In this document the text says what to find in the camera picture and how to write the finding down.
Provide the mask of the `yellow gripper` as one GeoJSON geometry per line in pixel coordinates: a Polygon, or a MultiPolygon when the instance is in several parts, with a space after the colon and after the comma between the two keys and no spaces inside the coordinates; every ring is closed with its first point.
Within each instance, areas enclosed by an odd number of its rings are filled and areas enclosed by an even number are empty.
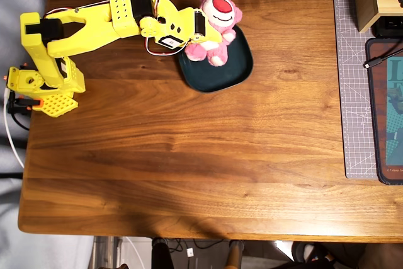
{"type": "Polygon", "coordinates": [[[158,13],[159,31],[156,43],[168,49],[183,47],[189,43],[221,43],[220,32],[200,9],[186,8],[158,13]]]}

